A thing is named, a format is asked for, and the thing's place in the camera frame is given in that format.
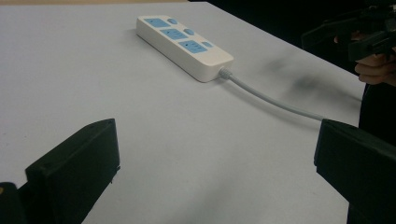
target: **power cord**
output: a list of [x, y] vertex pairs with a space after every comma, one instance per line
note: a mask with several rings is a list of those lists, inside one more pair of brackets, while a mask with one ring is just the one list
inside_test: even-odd
[[236, 78], [231, 71], [229, 71], [228, 69], [226, 69], [224, 67], [219, 70], [219, 76], [225, 80], [231, 80], [233, 83], [235, 83], [240, 88], [259, 97], [260, 99], [264, 100], [265, 102], [275, 105], [277, 107], [280, 107], [282, 109], [288, 110], [289, 112], [292, 112], [294, 114], [298, 114], [298, 115], [301, 115], [301, 116], [304, 116], [304, 117], [307, 117], [310, 119], [316, 119], [318, 121], [322, 121], [323, 119], [326, 119], [325, 117], [323, 117], [321, 115], [306, 112], [306, 111], [303, 111], [302, 109], [299, 109], [299, 108], [296, 108], [296, 107], [293, 107], [290, 105], [285, 105], [277, 100], [272, 99], [269, 96], [266, 96], [266, 95], [260, 93], [259, 91], [256, 91], [256, 90], [250, 88], [247, 84], [243, 83], [238, 78]]

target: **white power strip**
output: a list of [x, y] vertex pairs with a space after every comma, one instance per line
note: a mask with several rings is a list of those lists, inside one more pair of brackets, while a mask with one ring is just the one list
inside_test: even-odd
[[138, 17], [136, 33], [201, 82], [219, 77], [233, 62], [232, 55], [168, 16]]

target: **table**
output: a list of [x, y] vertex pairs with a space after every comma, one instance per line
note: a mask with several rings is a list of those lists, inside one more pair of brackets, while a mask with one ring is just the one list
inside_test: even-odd
[[231, 81], [200, 83], [135, 34], [168, 15], [234, 56], [258, 91], [358, 124], [347, 71], [206, 2], [0, 7], [0, 182], [83, 126], [117, 122], [120, 170], [84, 223], [346, 223], [316, 173], [320, 122]]

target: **black robotic claw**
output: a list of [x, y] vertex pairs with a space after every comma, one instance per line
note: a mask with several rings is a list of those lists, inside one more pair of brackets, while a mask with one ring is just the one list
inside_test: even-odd
[[[352, 62], [372, 54], [393, 54], [396, 47], [396, 0], [366, 0], [364, 9], [348, 12], [323, 22], [302, 35], [303, 49], [309, 49], [326, 38], [338, 39], [339, 50], [348, 52]], [[352, 33], [365, 35], [352, 40]]]

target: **dark background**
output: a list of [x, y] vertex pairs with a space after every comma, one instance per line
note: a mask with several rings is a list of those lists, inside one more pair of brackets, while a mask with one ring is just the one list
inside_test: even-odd
[[[207, 0], [239, 19], [246, 21], [271, 35], [301, 48], [301, 35], [320, 26], [325, 20], [352, 10], [367, 7], [364, 0], [303, 0], [303, 1], [252, 1]], [[354, 73], [355, 63], [347, 60], [347, 53], [340, 52], [331, 39], [307, 51]]]

